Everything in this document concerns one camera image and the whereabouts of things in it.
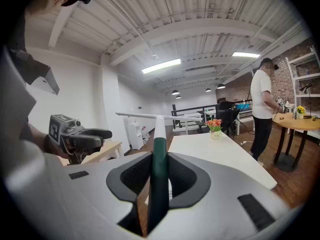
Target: black rubber pad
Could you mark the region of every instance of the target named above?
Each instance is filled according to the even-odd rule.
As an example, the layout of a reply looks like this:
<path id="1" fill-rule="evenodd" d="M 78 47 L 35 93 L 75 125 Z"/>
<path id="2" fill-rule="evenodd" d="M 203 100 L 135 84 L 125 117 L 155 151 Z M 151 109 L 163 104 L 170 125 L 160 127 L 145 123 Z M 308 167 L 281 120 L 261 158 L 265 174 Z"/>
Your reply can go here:
<path id="1" fill-rule="evenodd" d="M 87 175 L 89 175 L 89 173 L 85 170 L 77 171 L 77 172 L 69 174 L 71 180 L 78 179 L 78 178 L 81 178 L 81 177 L 87 176 Z"/>
<path id="2" fill-rule="evenodd" d="M 237 198 L 243 208 L 249 215 L 253 224 L 258 231 L 263 230 L 270 224 L 275 222 L 275 219 L 267 212 L 267 210 L 254 198 L 252 194 L 245 194 Z"/>

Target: fluorescent light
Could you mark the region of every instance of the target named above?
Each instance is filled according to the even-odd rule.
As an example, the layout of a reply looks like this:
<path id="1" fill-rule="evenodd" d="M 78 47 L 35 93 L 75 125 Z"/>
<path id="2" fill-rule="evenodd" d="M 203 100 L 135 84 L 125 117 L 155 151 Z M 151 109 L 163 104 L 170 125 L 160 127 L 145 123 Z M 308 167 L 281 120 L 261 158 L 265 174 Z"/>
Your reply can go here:
<path id="1" fill-rule="evenodd" d="M 181 59 L 179 59 L 179 58 L 174 59 L 174 60 L 170 60 L 170 61 L 167 61 L 164 63 L 160 63 L 160 64 L 157 64 L 154 66 L 147 67 L 145 69 L 142 69 L 142 72 L 146 74 L 146 73 L 149 73 L 149 72 L 152 72 L 155 70 L 160 70 L 160 69 L 171 67 L 171 66 L 178 65 L 178 64 L 181 64 Z"/>
<path id="2" fill-rule="evenodd" d="M 176 94 L 179 94 L 180 92 L 178 90 L 174 90 L 171 94 L 172 95 L 176 95 Z"/>
<path id="3" fill-rule="evenodd" d="M 258 58 L 260 56 L 260 54 L 246 53 L 246 52 L 234 52 L 232 54 L 232 56 Z"/>

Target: brick wall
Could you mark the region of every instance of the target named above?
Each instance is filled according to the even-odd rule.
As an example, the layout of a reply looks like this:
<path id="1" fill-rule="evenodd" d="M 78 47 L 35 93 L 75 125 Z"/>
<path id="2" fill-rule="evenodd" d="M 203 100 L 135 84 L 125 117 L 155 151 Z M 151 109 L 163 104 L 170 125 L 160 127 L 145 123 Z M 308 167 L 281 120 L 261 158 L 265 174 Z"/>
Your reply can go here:
<path id="1" fill-rule="evenodd" d="M 291 49 L 285 51 L 279 56 L 275 57 L 272 61 L 274 64 L 279 66 L 279 69 L 274 72 L 274 76 L 271 77 L 272 84 L 272 95 L 280 96 L 284 101 L 289 101 L 290 103 L 295 102 L 294 98 L 294 88 L 286 62 L 286 57 L 289 61 L 294 60 L 298 57 L 301 57 L 305 54 L 310 53 L 310 46 L 312 46 L 313 40 L 308 38 L 307 40 L 299 43 L 298 45 L 292 47 Z M 305 76 L 308 73 L 320 73 L 319 65 L 316 60 L 310 61 L 308 63 L 298 65 L 296 71 L 293 72 L 297 77 Z M 247 73 L 236 80 L 226 84 L 226 88 L 216 90 L 216 98 L 226 97 L 229 101 L 243 100 L 248 96 L 248 91 L 250 89 L 250 84 L 252 81 L 251 73 Z M 320 94 L 320 77 L 300 80 L 296 83 L 296 93 L 302 94 L 298 89 L 300 87 L 306 86 L 307 84 L 312 83 L 310 88 L 311 94 Z M 309 110 L 309 98 L 300 98 L 297 100 L 298 105 L 304 106 Z M 320 111 L 320 97 L 311 98 L 311 109 L 313 111 Z"/>
<path id="2" fill-rule="evenodd" d="M 251 72 L 238 77 L 236 80 L 227 83 L 225 85 L 225 88 L 216 89 L 216 99 L 218 100 L 219 98 L 225 98 L 230 102 L 246 100 L 250 90 L 251 81 Z"/>

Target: white t-shirt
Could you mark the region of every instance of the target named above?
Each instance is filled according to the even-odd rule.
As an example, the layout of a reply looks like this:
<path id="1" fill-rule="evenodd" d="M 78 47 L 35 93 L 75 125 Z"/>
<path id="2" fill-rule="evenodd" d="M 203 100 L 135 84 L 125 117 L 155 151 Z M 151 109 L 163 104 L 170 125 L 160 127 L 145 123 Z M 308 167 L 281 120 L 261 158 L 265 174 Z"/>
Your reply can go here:
<path id="1" fill-rule="evenodd" d="M 269 75 L 257 70 L 251 82 L 252 114 L 256 118 L 272 118 L 273 109 L 265 104 L 262 98 L 262 92 L 269 91 L 271 94 L 271 81 Z"/>

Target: white wall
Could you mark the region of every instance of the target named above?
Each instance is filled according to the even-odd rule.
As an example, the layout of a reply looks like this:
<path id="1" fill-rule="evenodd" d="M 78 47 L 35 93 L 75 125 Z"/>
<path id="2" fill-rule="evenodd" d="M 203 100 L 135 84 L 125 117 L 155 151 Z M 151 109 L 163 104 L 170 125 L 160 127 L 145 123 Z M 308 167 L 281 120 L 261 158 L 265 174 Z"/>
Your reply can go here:
<path id="1" fill-rule="evenodd" d="M 112 140 L 122 142 L 123 152 L 127 152 L 130 147 L 126 135 L 124 121 L 121 115 L 122 102 L 120 100 L 118 74 L 113 66 L 110 66 L 110 57 L 101 55 L 100 59 L 100 81 L 102 84 L 102 92 L 99 95 L 103 98 L 103 113 L 108 125 L 108 129 L 112 132 Z"/>
<path id="2" fill-rule="evenodd" d="M 118 76 L 120 100 L 122 103 L 122 111 L 127 113 L 139 114 L 156 114 L 156 115 L 170 115 L 168 113 L 165 95 L 155 89 L 150 88 L 140 82 L 130 80 L 125 76 Z M 145 126 L 147 131 L 155 128 L 156 120 L 150 118 L 133 118 L 140 124 Z M 128 135 L 128 117 L 123 117 L 126 134 L 130 143 Z M 172 124 L 171 120 L 166 120 L 166 125 Z"/>
<path id="3" fill-rule="evenodd" d="M 195 87 L 190 89 L 183 89 L 180 91 L 181 98 L 176 99 L 176 95 L 167 95 L 166 102 L 170 111 L 173 110 L 172 104 L 175 104 L 176 110 L 189 109 L 194 107 L 201 107 L 206 105 L 217 104 L 216 91 L 213 87 L 210 87 L 211 91 L 205 92 L 204 87 Z M 179 114 L 189 114 L 196 112 L 196 110 L 190 110 L 186 112 L 179 112 Z"/>
<path id="4" fill-rule="evenodd" d="M 31 54 L 35 60 L 51 67 L 60 91 L 54 95 L 27 84 L 26 89 L 36 99 L 29 122 L 47 133 L 50 115 L 63 114 L 79 119 L 86 128 L 101 128 L 98 68 L 42 52 Z"/>

